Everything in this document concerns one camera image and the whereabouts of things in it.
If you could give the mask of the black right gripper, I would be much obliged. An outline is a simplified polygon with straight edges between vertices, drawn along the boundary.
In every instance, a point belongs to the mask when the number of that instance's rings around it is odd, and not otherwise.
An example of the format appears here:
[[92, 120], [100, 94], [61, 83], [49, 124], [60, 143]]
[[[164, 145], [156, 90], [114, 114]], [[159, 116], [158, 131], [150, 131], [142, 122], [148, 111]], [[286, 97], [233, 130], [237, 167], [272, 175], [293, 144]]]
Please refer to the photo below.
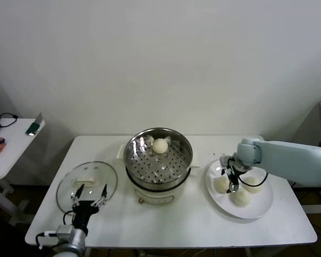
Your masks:
[[226, 193], [231, 193], [233, 188], [233, 193], [239, 190], [239, 178], [238, 178], [238, 171], [232, 165], [228, 165], [226, 168], [226, 173], [229, 178], [230, 184]]

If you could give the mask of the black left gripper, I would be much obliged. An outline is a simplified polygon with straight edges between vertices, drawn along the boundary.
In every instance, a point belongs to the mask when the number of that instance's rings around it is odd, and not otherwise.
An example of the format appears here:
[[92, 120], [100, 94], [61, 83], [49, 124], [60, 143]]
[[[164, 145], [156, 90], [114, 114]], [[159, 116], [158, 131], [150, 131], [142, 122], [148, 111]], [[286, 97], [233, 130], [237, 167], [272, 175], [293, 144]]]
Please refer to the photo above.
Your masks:
[[99, 212], [99, 208], [102, 208], [107, 202], [107, 184], [105, 184], [101, 196], [95, 201], [83, 200], [80, 201], [82, 191], [84, 189], [82, 184], [74, 195], [71, 196], [74, 219], [72, 225], [75, 229], [80, 229], [84, 233], [88, 233], [88, 222], [91, 215]]

